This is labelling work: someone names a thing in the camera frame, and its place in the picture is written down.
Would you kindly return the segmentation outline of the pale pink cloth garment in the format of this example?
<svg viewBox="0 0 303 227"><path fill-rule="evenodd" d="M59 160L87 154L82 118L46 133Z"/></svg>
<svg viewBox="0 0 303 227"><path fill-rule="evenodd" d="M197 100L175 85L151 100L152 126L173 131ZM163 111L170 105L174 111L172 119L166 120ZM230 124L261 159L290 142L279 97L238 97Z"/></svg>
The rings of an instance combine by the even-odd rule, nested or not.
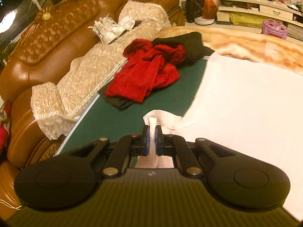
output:
<svg viewBox="0 0 303 227"><path fill-rule="evenodd" d="M282 169L291 188L284 208L302 220L302 76L213 53L184 115L163 108L143 117L187 141L203 137Z"/></svg>

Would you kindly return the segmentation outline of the red fuzzy garment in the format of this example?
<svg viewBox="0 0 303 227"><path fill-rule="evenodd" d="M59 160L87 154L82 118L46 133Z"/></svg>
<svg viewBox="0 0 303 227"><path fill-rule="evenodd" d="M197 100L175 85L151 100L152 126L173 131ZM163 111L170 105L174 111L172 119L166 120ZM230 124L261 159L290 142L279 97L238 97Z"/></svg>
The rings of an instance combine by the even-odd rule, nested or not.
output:
<svg viewBox="0 0 303 227"><path fill-rule="evenodd" d="M128 59L108 86L107 97L122 97L143 103L153 90L165 88L180 79L177 65L185 60L185 47L153 45L150 40L135 39L123 52Z"/></svg>

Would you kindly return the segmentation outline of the beige lace sofa cover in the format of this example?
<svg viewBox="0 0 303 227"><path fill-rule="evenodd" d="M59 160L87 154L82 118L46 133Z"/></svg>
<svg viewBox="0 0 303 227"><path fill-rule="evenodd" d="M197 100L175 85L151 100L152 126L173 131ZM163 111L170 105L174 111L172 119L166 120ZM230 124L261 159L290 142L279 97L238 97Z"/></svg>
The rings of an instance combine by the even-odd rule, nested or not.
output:
<svg viewBox="0 0 303 227"><path fill-rule="evenodd" d="M161 5L137 1L126 3L117 24L129 31L109 45L97 43L84 56L74 59L58 84L47 82L32 88L33 116L49 140L69 133L93 96L126 63L123 51L133 40L151 40L170 26Z"/></svg>

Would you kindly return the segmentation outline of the dark black-green garment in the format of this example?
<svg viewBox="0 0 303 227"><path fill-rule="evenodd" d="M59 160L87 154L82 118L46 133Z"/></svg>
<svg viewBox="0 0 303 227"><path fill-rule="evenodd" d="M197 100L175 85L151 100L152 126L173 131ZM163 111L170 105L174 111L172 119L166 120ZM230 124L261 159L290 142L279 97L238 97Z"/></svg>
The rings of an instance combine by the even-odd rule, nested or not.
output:
<svg viewBox="0 0 303 227"><path fill-rule="evenodd" d="M203 45L202 35L199 32L190 32L168 38L155 38L154 40L151 40L151 42L154 46L158 44L165 44L169 46L181 44L185 47L185 60L177 65L177 70L183 66L190 66L199 59L207 58L214 52L211 48ZM107 97L105 92L112 81L113 80L102 87L98 92L106 103L120 110L125 109L135 103L134 101L130 101L122 97Z"/></svg>

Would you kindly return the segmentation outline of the white sneaker near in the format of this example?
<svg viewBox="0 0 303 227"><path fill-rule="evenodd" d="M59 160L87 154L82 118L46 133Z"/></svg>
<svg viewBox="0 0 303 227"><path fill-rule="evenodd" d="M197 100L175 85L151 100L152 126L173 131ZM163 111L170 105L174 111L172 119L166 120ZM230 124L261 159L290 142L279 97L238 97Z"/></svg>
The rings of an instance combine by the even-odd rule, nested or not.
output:
<svg viewBox="0 0 303 227"><path fill-rule="evenodd" d="M100 21L94 21L94 25L88 26L87 28L91 29L98 36L103 45L109 45L118 39L118 37L109 31Z"/></svg>

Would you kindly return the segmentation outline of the white sneaker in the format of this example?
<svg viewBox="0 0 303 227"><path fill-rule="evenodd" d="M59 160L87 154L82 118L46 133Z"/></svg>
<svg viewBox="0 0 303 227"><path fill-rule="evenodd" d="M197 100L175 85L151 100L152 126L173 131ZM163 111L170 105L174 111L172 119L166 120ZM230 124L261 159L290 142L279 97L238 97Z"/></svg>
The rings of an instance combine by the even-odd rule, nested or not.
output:
<svg viewBox="0 0 303 227"><path fill-rule="evenodd" d="M99 20L107 30L114 33L118 37L121 36L124 32L130 31L136 23L136 21L129 16L123 17L118 22L115 22L113 18L109 16L101 17Z"/></svg>
<svg viewBox="0 0 303 227"><path fill-rule="evenodd" d="M109 45L118 39L118 37L109 31L100 21L94 21L94 25L88 26L87 28L91 29L98 36L103 45Z"/></svg>

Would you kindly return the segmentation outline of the white sneaker far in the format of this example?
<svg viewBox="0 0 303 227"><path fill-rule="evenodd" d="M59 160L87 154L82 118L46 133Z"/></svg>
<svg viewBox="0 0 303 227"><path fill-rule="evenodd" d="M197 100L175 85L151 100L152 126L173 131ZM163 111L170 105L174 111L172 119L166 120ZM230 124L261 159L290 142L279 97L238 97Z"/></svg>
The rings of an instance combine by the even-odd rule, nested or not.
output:
<svg viewBox="0 0 303 227"><path fill-rule="evenodd" d="M118 22L115 22L113 18L109 16L101 17L99 20L107 30L114 33L118 37L121 36L124 32L130 31L136 23L136 21L129 16L123 17Z"/></svg>

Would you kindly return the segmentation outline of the white round robot vacuum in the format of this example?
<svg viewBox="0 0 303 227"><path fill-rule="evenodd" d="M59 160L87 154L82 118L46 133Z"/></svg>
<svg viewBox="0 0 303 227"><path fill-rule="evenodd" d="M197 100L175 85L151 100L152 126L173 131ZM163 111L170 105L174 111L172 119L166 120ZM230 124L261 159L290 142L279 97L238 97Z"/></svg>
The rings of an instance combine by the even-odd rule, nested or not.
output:
<svg viewBox="0 0 303 227"><path fill-rule="evenodd" d="M194 19L195 24L200 26L212 25L215 23L215 19L205 19L203 17L197 17Z"/></svg>

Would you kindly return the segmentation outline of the brown leather sofa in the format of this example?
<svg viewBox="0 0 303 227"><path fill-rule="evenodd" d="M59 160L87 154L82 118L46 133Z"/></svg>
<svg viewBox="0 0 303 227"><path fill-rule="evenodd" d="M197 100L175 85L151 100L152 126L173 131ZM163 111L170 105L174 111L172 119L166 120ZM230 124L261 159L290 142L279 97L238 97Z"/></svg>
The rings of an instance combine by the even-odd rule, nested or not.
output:
<svg viewBox="0 0 303 227"><path fill-rule="evenodd" d="M89 29L109 15L114 20L127 0L66 0L40 10L8 58L1 73L1 98L9 104L11 120L6 147L1 153L1 219L20 205L14 180L25 166L54 156L64 136L49 140L34 119L32 87L58 83L75 58L85 55L98 37Z"/></svg>

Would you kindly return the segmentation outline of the dark mesh basket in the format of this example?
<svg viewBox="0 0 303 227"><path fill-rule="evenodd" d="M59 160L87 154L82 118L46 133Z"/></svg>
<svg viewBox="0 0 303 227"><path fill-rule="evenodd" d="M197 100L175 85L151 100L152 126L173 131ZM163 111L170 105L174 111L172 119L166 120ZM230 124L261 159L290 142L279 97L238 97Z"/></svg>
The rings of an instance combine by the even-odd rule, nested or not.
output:
<svg viewBox="0 0 303 227"><path fill-rule="evenodd" d="M193 23L202 16L204 0L185 0L185 17L187 22Z"/></svg>

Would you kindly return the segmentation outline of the orange plastic bag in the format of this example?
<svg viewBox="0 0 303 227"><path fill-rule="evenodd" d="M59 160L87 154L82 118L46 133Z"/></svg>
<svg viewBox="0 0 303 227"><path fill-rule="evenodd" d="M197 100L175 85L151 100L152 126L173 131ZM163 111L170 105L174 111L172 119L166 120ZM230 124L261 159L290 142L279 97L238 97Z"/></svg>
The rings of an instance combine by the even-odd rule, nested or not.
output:
<svg viewBox="0 0 303 227"><path fill-rule="evenodd" d="M202 9L202 17L204 19L215 19L218 7L213 0L204 0Z"/></svg>

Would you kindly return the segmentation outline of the purple plastic stool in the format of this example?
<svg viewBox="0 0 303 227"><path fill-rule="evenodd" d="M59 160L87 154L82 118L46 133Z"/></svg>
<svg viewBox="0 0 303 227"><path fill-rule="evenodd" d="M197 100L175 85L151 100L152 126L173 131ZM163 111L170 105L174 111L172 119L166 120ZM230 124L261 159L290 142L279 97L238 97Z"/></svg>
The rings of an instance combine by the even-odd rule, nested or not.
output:
<svg viewBox="0 0 303 227"><path fill-rule="evenodd" d="M262 23L262 34L279 37L281 39L287 39L287 27L281 22L267 19Z"/></svg>

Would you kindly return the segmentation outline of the green mat with metal frame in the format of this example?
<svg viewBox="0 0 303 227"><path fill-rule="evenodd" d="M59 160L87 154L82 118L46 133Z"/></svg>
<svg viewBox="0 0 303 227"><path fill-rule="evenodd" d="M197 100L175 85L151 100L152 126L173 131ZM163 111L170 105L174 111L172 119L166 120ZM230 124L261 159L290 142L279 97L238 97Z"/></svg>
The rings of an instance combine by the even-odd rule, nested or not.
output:
<svg viewBox="0 0 303 227"><path fill-rule="evenodd" d="M140 134L143 116L152 110L163 110L183 116L191 106L206 69L206 60L179 69L180 79L167 88L154 91L142 104L134 103L119 110L96 95L56 152L78 148L101 137L118 141L122 136Z"/></svg>

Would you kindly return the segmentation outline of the white wall shelf cabinet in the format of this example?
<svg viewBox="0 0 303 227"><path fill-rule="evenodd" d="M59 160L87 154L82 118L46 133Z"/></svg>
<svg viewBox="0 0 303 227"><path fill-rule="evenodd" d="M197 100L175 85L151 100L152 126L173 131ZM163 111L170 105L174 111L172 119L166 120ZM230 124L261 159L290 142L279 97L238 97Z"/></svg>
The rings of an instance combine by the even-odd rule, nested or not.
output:
<svg viewBox="0 0 303 227"><path fill-rule="evenodd" d="M302 0L217 0L217 23L261 28L267 19L287 28L287 36L302 40Z"/></svg>

